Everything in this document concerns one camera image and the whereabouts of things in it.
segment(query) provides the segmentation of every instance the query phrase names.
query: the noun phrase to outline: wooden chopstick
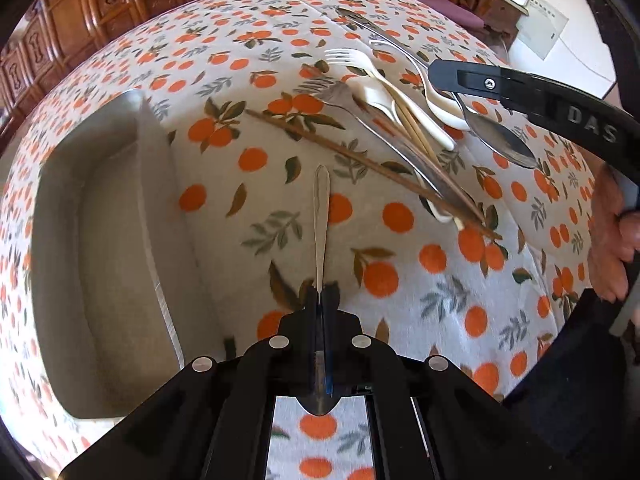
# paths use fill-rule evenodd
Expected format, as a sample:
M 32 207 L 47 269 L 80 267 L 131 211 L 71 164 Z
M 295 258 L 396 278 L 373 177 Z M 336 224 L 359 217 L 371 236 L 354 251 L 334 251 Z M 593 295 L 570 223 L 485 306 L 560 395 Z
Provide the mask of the wooden chopstick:
M 502 240 L 502 236 L 500 236 L 498 233 L 494 233 L 493 231 L 491 231 L 491 229 L 488 229 L 487 227 L 482 225 L 474 216 L 468 215 L 466 212 L 461 211 L 448 202 L 445 202 L 439 195 L 437 195 L 436 192 L 432 191 L 431 189 L 421 188 L 420 186 L 418 186 L 418 184 L 399 176 L 397 173 L 388 170 L 387 168 L 381 166 L 380 164 L 377 164 L 376 162 L 373 162 L 366 156 L 351 152 L 347 148 L 341 146 L 340 144 L 336 144 L 326 137 L 312 134 L 306 130 L 303 130 L 302 128 L 294 126 L 293 124 L 287 124 L 285 121 L 274 119 L 271 116 L 264 115 L 260 112 L 256 112 L 255 110 L 245 109 L 244 113 L 250 115 L 251 117 L 255 117 L 256 119 L 260 119 L 265 123 L 272 124 L 273 126 L 276 126 L 281 130 L 289 130 L 290 132 L 293 132 L 300 137 L 304 137 L 306 140 L 310 140 L 311 142 L 318 144 L 323 148 L 332 150 L 336 153 L 340 153 L 341 155 L 346 156 L 352 160 L 356 160 L 363 166 L 367 166 L 369 169 L 375 171 L 376 173 L 386 176 L 389 180 L 393 180 L 396 184 L 400 184 L 400 186 L 405 187 L 409 191 L 413 191 L 415 194 L 418 194 L 421 197 L 430 200 L 442 210 L 449 212 L 457 218 L 460 218 L 467 226 L 474 227 L 476 230 L 478 230 L 478 232 L 482 233 L 487 238 L 490 238 L 491 240 Z

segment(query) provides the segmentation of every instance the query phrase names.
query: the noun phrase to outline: screw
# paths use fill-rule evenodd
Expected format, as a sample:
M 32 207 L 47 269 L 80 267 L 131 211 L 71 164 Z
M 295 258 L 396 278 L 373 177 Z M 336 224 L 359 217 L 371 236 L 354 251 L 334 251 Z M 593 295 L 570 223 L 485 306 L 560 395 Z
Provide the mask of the screw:
M 351 344 L 356 348 L 366 348 L 371 345 L 371 339 L 364 334 L 356 335 L 351 339 Z
M 197 372 L 207 372 L 211 370 L 213 366 L 213 361 L 208 357 L 198 357 L 192 364 L 191 367 Z
M 429 359 L 429 367 L 431 368 L 431 370 L 443 372 L 444 370 L 449 368 L 449 362 L 442 356 L 434 355 Z
M 271 348 L 286 348 L 289 346 L 289 338 L 283 335 L 275 335 L 269 339 L 269 346 Z

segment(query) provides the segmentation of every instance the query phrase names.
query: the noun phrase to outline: wall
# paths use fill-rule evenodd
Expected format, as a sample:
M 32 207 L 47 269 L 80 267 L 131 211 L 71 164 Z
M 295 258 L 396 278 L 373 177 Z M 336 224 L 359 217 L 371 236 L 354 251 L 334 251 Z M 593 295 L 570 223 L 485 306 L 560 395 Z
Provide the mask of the wall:
M 557 79 L 597 97 L 604 97 L 615 82 L 616 75 L 609 48 L 600 39 L 587 2 L 546 1 L 569 18 L 560 40 L 542 60 L 516 39 L 509 51 L 511 65 L 518 70 Z

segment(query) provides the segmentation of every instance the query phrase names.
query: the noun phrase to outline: tablecloth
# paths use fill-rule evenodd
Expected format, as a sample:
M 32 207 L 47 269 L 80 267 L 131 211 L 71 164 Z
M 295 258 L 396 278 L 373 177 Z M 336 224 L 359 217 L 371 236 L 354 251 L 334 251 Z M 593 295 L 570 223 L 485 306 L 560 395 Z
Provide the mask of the tablecloth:
M 18 441 L 56 469 L 114 421 L 77 420 L 57 402 L 31 317 L 30 243 L 38 176 L 57 143 L 127 88 L 148 92 L 175 159 L 202 279 L 223 333 L 239 352 L 300 307 L 315 274 L 312 181 L 331 173 L 325 279 L 364 332 L 399 354 L 446 355 L 500 400 L 537 362 L 588 286 L 592 176 L 574 146 L 482 98 L 476 111 L 516 132 L 539 160 L 514 167 L 468 132 L 440 151 L 444 168 L 504 239 L 440 224 L 420 199 L 346 158 L 258 123 L 247 107 L 343 142 L 403 173 L 386 146 L 346 113 L 294 90 L 330 68 L 326 48 L 367 52 L 424 104 L 411 64 L 371 51 L 366 32 L 337 17 L 348 7 L 436 58 L 502 62 L 455 23 L 415 0 L 199 0 L 130 31 L 96 53 L 41 102 L 20 145 L 0 209 L 0 413 Z M 294 400 L 276 409 L 268 478 L 372 478 L 357 399 L 327 418 Z

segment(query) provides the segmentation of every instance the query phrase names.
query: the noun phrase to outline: white plastic fork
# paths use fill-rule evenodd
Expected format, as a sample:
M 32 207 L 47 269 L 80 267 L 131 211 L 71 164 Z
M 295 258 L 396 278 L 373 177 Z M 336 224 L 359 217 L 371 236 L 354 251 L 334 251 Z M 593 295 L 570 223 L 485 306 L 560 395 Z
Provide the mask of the white plastic fork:
M 325 61 L 328 64 L 354 66 L 370 73 L 386 87 L 394 99 L 402 101 L 409 108 L 416 120 L 443 148 L 450 151 L 456 147 L 456 143 L 449 137 L 449 134 L 438 126 L 422 108 L 378 72 L 378 69 L 373 65 L 367 54 L 352 48 L 330 48 L 325 50 L 324 53 L 326 54 Z

